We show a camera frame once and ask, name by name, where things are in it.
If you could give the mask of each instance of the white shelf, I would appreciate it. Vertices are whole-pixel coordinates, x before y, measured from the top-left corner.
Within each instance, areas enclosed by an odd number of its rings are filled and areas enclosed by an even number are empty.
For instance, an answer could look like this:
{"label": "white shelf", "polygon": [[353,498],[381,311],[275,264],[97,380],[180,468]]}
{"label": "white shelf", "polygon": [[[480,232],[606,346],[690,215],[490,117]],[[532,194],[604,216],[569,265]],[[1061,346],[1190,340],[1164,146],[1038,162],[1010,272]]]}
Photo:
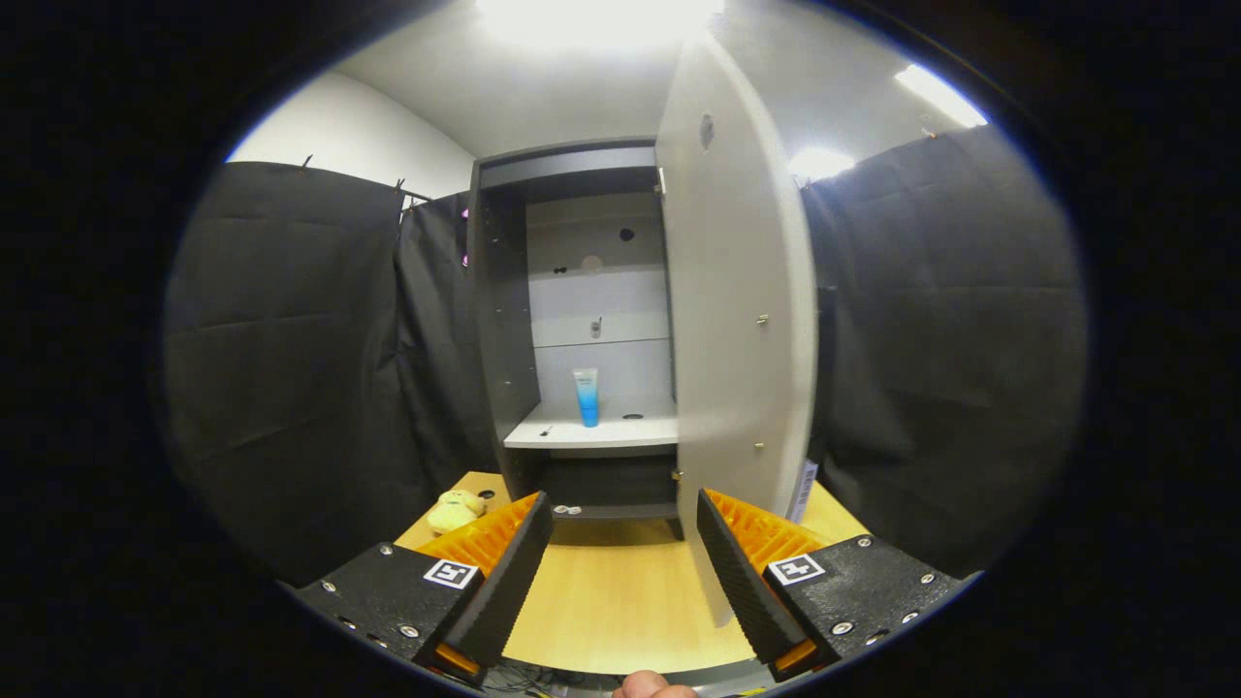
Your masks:
{"label": "white shelf", "polygon": [[[623,419],[640,414],[640,420]],[[599,425],[582,426],[577,405],[535,407],[504,440],[509,448],[618,448],[676,443],[676,405],[671,397],[599,401]]]}

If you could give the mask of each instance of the white cabinet door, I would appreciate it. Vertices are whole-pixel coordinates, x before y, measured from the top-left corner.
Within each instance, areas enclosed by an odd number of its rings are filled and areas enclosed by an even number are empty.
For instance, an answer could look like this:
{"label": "white cabinet door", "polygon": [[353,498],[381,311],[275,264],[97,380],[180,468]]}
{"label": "white cabinet door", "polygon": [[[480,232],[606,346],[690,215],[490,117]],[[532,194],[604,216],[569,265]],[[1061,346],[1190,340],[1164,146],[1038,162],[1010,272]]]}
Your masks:
{"label": "white cabinet door", "polygon": [[680,433],[678,508],[724,625],[731,611],[697,535],[697,491],[788,514],[813,407],[814,265],[776,125],[705,31],[681,53],[655,160]]}

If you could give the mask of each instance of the plush toy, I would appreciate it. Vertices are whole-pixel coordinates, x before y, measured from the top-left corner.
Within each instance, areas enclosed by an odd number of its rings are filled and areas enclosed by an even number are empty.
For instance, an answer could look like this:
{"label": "plush toy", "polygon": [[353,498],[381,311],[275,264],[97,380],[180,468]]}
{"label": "plush toy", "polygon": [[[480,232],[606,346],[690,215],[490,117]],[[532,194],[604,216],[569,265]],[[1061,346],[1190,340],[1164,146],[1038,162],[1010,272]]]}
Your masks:
{"label": "plush toy", "polygon": [[427,523],[431,524],[431,530],[439,535],[463,527],[484,513],[486,502],[480,497],[464,489],[449,489],[439,496],[439,502],[431,509]]}

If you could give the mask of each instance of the light fixture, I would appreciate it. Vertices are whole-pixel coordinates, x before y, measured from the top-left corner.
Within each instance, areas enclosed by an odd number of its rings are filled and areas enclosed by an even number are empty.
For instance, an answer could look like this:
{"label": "light fixture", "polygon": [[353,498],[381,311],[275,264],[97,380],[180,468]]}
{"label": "light fixture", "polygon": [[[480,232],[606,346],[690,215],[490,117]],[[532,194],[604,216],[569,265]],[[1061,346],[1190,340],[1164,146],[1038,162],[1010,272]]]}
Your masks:
{"label": "light fixture", "polygon": [[532,47],[635,47],[673,41],[724,0],[477,0],[498,36]]}
{"label": "light fixture", "polygon": [[789,171],[807,184],[817,179],[835,176],[851,166],[854,166],[853,158],[827,148],[807,148],[788,164]]}
{"label": "light fixture", "polygon": [[965,128],[987,123],[987,119],[973,104],[922,66],[911,63],[910,67],[896,73],[896,81]]}

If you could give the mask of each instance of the blue tube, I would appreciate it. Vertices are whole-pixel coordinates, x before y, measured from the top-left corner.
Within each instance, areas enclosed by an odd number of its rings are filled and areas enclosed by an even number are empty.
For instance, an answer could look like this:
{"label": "blue tube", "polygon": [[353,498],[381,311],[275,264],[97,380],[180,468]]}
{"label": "blue tube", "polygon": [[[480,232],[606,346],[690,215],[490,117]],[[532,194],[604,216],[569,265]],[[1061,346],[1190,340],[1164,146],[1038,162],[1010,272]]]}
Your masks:
{"label": "blue tube", "polygon": [[577,409],[582,411],[582,425],[599,426],[599,369],[573,369],[577,384]]}

